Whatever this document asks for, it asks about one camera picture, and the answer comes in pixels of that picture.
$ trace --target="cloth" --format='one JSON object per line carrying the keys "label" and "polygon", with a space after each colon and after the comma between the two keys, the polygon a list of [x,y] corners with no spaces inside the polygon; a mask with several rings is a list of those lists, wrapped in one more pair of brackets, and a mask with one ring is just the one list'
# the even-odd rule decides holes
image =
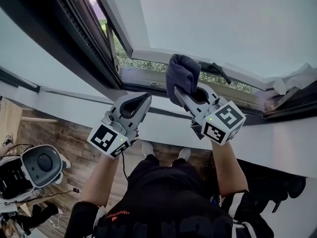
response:
{"label": "cloth", "polygon": [[201,66],[190,57],[174,54],[166,71],[167,95],[172,103],[181,106],[174,94],[174,86],[179,86],[188,94],[196,92]]}
{"label": "cloth", "polygon": [[17,223],[22,227],[24,231],[29,231],[32,228],[38,227],[40,224],[44,223],[51,216],[58,213],[58,208],[54,204],[49,204],[43,211],[35,205],[33,208],[32,216],[18,215],[16,217]]}
{"label": "cloth", "polygon": [[98,207],[74,205],[65,238],[181,237],[272,238],[265,220],[255,212],[247,191],[227,196],[222,207],[211,204],[192,181],[198,172],[185,160],[159,167],[149,155],[129,177],[123,199],[93,228]]}

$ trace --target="dark gray cloth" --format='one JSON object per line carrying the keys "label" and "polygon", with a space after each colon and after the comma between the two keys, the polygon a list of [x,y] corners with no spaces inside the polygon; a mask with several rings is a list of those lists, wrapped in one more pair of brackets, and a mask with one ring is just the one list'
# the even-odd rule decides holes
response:
{"label": "dark gray cloth", "polygon": [[174,86],[179,86],[188,94],[196,92],[201,66],[190,57],[174,54],[169,60],[166,72],[167,95],[172,103],[181,106],[174,94]]}

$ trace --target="black t-shirt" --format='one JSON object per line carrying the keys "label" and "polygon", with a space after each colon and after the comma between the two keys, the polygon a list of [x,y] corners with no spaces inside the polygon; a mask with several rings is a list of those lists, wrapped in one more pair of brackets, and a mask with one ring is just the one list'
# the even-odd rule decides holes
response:
{"label": "black t-shirt", "polygon": [[255,212],[247,191],[227,196],[218,207],[192,186],[186,187],[184,173],[165,172],[159,179],[141,179],[140,186],[128,188],[94,228],[99,208],[88,202],[75,204],[65,237],[82,238],[92,233],[97,238],[274,237]]}

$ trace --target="person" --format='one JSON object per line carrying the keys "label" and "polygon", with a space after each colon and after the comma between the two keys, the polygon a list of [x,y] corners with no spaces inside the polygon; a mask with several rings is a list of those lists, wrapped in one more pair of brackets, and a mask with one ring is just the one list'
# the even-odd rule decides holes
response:
{"label": "person", "polygon": [[248,183],[230,143],[212,142],[222,205],[203,193],[203,181],[187,162],[190,149],[180,151],[172,167],[160,167],[153,147],[144,142],[146,156],[128,178],[128,188],[108,213],[112,179],[118,158],[103,155],[84,185],[71,213],[65,238],[272,238],[273,231],[255,212]]}
{"label": "person", "polygon": [[20,235],[20,231],[17,228],[18,224],[26,235],[31,234],[31,230],[43,224],[51,216],[55,214],[63,214],[63,211],[56,205],[50,203],[42,210],[39,205],[33,205],[32,216],[20,215],[17,212],[2,213],[1,214],[1,226],[0,237],[13,237],[13,235]]}

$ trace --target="wooden floor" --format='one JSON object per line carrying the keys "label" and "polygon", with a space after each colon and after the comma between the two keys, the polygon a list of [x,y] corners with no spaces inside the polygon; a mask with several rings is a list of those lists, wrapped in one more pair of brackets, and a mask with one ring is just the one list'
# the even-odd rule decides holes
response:
{"label": "wooden floor", "polygon": [[[94,169],[101,156],[96,148],[86,140],[90,128],[77,125],[71,122],[61,121],[59,123],[30,123],[21,122],[19,129],[19,143],[33,145],[50,144],[63,154],[71,163],[72,167],[64,171],[64,178],[61,184],[52,184],[45,187],[45,195],[52,195],[58,192],[66,192],[74,187],[80,191]],[[133,171],[136,165],[144,159],[141,151],[142,141],[135,144],[124,152],[125,170],[127,175]],[[181,147],[153,143],[154,152],[162,166],[170,166],[177,158]],[[209,159],[210,151],[192,149],[189,162],[200,172],[202,177],[205,172],[205,162]],[[115,174],[111,189],[107,210],[118,203],[127,189],[127,181],[123,173],[122,157]],[[78,201],[79,194],[71,192],[58,195],[52,202],[60,207],[66,216],[70,216],[73,205]],[[61,238],[65,234],[68,217],[60,217],[60,228],[55,229],[49,221],[38,227],[38,229],[49,238]],[[57,226],[57,217],[53,216],[52,221]]]}

